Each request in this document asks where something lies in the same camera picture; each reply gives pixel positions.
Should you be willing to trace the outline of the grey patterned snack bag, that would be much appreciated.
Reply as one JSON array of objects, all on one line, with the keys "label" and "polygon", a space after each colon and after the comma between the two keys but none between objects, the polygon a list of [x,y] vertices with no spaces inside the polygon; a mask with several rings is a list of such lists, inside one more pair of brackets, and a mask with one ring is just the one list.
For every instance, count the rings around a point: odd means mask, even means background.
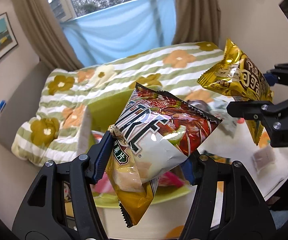
[{"label": "grey patterned snack bag", "polygon": [[226,107],[228,102],[215,98],[209,103],[210,113],[222,119],[219,128],[228,136],[234,138],[237,129],[237,118],[233,118],[227,113]]}]

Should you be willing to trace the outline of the gold cocoa snack bag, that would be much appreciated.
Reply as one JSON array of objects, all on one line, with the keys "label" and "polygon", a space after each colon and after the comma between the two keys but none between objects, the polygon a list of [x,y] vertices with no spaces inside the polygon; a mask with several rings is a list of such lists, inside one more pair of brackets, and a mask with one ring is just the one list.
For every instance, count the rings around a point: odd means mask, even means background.
[{"label": "gold cocoa snack bag", "polygon": [[203,73],[197,83],[235,101],[273,101],[274,93],[264,75],[229,38],[222,61]]}]

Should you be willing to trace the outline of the translucent white pastry pack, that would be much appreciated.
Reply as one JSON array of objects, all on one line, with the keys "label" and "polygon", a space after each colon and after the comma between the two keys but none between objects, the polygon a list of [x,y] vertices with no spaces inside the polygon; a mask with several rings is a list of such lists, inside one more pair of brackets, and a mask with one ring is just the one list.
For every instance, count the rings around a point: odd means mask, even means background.
[{"label": "translucent white pastry pack", "polygon": [[257,174],[260,174],[260,172],[269,165],[274,164],[275,161],[275,152],[270,145],[259,149],[252,155],[252,162]]}]

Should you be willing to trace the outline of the dark brown snack bag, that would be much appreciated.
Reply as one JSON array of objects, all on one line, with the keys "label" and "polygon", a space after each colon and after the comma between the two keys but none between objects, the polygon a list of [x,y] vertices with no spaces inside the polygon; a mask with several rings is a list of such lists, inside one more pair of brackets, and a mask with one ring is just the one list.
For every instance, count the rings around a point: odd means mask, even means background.
[{"label": "dark brown snack bag", "polygon": [[188,100],[187,103],[201,111],[205,111],[207,113],[211,111],[211,107],[203,100]]}]

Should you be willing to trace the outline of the pink Lavo snack bag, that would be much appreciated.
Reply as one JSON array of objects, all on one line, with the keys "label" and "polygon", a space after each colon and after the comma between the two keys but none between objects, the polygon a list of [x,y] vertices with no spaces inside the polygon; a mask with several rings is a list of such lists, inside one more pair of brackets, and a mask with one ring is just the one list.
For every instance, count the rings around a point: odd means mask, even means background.
[{"label": "pink Lavo snack bag", "polygon": [[[184,185],[185,185],[185,182],[171,171],[164,173],[160,177],[159,182],[158,182],[158,186],[161,186],[161,187],[174,186],[176,188],[180,188]],[[100,179],[96,185],[91,185],[91,189],[92,191],[99,193],[99,194],[102,194],[102,193],[113,194],[114,193],[114,189],[106,173],[104,173],[102,179]]]}]

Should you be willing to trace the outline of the floral striped quilt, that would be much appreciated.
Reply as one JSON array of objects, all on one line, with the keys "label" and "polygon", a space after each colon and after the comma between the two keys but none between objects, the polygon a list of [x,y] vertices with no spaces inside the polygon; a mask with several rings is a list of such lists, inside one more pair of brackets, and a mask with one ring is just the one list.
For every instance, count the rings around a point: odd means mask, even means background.
[{"label": "floral striped quilt", "polygon": [[219,62],[223,51],[211,42],[152,49],[100,66],[73,72],[54,70],[40,94],[38,110],[17,130],[12,153],[36,166],[51,159],[72,161],[87,149],[86,107],[132,91],[137,82],[184,98],[199,89],[202,72]]}]

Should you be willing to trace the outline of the right brown curtain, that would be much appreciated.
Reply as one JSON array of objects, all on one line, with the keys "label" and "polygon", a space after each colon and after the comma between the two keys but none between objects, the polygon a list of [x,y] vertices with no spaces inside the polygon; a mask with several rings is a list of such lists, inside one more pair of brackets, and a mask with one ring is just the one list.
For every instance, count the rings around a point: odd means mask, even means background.
[{"label": "right brown curtain", "polygon": [[213,42],[219,44],[218,0],[175,0],[176,29],[173,44]]}]

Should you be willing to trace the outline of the brown curtain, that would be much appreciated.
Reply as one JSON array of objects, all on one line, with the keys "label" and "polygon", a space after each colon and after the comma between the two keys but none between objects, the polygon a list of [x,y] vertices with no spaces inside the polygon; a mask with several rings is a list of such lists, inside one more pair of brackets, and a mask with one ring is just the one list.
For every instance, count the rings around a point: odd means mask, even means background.
[{"label": "brown curtain", "polygon": [[218,0],[175,0],[176,29],[173,44],[213,42],[219,44]]},{"label": "brown curtain", "polygon": [[40,60],[50,69],[84,66],[64,35],[47,0],[11,0],[19,23]]}]

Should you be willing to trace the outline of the grey headboard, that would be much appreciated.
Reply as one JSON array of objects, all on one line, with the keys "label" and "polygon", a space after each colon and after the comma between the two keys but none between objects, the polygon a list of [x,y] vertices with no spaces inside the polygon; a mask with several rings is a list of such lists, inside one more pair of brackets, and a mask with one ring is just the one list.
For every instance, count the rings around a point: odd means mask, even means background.
[{"label": "grey headboard", "polygon": [[0,145],[11,150],[20,126],[36,115],[51,70],[39,62],[14,91],[0,114]]}]

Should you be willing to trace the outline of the left brown curtain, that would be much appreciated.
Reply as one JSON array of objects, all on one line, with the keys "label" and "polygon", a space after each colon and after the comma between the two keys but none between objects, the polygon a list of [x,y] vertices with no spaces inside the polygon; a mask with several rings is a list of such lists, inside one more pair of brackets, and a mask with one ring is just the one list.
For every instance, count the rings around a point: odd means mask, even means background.
[{"label": "left brown curtain", "polygon": [[84,66],[64,35],[47,0],[11,0],[19,23],[40,60],[50,69]]}]

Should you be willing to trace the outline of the blue window cloth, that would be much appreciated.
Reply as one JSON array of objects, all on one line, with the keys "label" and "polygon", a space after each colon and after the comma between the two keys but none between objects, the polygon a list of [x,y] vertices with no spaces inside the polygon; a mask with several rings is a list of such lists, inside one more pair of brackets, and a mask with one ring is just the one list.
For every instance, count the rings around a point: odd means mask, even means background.
[{"label": "blue window cloth", "polygon": [[175,0],[132,0],[61,23],[85,67],[169,46],[175,35]]}]

